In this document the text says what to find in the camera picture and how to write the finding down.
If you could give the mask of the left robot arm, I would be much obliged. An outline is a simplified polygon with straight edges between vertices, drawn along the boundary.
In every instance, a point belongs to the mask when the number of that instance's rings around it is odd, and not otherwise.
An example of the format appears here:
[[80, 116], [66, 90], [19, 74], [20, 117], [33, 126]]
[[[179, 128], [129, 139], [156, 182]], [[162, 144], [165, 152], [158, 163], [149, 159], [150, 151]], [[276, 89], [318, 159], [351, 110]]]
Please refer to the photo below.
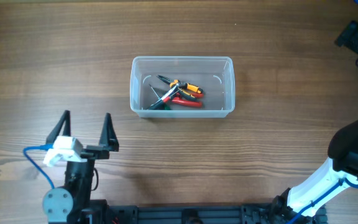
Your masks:
[[51, 145], [43, 163], [53, 167], [66, 161], [64, 184], [53, 187], [43, 199], [42, 207], [49, 223], [115, 223], [105, 199], [92, 200], [91, 193], [99, 185], [95, 168], [97, 160], [107, 160], [119, 150], [119, 141], [106, 113], [97, 146], [83, 146], [71, 136], [70, 112], [64, 111], [57, 125], [46, 138]]

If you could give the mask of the orange black needle-nose pliers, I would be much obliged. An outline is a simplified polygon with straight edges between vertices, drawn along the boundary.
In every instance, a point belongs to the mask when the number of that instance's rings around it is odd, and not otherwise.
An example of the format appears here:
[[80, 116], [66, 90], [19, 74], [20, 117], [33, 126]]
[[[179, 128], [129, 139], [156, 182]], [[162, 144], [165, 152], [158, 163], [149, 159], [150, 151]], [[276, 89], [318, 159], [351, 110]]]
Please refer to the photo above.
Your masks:
[[197, 101], [198, 98], [204, 97], [204, 91], [202, 88], [193, 85], [191, 83], [182, 82], [179, 80], [172, 80], [168, 77], [157, 75], [157, 78], [163, 81], [164, 83], [168, 84], [170, 88], [178, 85], [179, 91], [178, 94], [188, 101]]

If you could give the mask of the green handle screwdriver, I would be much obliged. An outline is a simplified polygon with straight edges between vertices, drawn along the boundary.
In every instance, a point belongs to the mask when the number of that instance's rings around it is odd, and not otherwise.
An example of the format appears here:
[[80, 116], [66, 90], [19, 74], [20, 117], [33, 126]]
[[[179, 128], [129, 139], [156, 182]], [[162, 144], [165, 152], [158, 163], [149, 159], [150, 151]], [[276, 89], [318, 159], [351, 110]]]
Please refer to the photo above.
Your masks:
[[[154, 88], [152, 85], [150, 85], [150, 87], [158, 99], [160, 99], [166, 92], [163, 89]], [[171, 110], [171, 108], [167, 104], [164, 103], [163, 105], [158, 107], [158, 110]]]

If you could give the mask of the silver combination wrench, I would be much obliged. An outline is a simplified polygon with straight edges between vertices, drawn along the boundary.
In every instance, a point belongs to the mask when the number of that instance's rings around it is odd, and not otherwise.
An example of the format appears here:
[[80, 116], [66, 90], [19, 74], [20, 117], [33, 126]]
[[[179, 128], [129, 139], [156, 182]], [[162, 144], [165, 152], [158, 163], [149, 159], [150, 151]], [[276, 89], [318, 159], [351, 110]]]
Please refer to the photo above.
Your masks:
[[179, 91], [179, 87], [174, 86], [173, 88], [171, 88], [170, 90], [168, 90], [157, 102], [156, 102], [156, 107], [158, 108], [159, 106], [163, 105], [164, 103], [168, 103], [169, 101], [171, 101], [174, 97], [174, 95]]

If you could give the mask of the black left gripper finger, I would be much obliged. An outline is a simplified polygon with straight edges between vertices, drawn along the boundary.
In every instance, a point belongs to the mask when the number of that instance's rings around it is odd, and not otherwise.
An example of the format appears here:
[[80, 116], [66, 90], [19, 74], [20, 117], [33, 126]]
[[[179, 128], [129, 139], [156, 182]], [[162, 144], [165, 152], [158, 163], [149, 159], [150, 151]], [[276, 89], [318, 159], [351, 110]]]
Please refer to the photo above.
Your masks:
[[119, 151], [119, 141], [113, 128], [110, 113], [106, 113], [105, 115], [101, 137], [99, 139], [99, 146], [108, 151]]
[[46, 144], [53, 144], [58, 136], [71, 136], [70, 111], [65, 110], [50, 134], [46, 138]]

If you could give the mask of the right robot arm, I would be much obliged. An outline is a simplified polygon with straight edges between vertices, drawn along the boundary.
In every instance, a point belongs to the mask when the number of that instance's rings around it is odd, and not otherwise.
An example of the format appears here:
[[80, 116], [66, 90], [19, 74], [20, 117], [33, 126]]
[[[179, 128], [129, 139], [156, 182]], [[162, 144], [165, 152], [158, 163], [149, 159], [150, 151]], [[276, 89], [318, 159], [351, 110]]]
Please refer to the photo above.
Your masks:
[[274, 199], [267, 221], [327, 223], [325, 204], [348, 188], [358, 189], [358, 120], [333, 136], [327, 159], [313, 174]]

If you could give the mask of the red handle snips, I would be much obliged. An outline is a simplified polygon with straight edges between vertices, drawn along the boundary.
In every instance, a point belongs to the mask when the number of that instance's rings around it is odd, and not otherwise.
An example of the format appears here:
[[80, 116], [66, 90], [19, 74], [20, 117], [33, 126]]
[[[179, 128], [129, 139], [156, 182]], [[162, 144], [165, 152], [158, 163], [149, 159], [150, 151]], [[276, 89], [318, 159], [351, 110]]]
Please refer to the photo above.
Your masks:
[[[167, 92], [167, 90], [163, 90], [163, 89], [159, 89], [159, 88], [153, 88], [153, 91], [158, 97], [163, 96], [163, 94], [165, 94]], [[202, 102], [186, 100], [182, 96], [180, 96], [179, 93], [177, 93], [173, 97], [172, 103], [182, 105], [182, 106], [192, 107], [192, 108], [201, 108], [203, 106]]]

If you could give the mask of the black red-collar screwdriver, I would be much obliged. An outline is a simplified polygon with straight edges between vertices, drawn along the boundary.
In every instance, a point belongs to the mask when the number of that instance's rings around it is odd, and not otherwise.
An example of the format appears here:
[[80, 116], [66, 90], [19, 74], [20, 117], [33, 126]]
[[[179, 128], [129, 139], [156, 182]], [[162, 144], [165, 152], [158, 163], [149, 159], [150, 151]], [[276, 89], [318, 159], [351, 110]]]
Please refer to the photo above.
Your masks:
[[179, 91], [178, 87], [174, 87], [171, 90], [167, 91], [161, 98], [159, 98], [154, 104], [150, 105], [147, 110], [156, 110], [161, 106], [165, 105], [169, 101], [173, 100], [173, 97]]

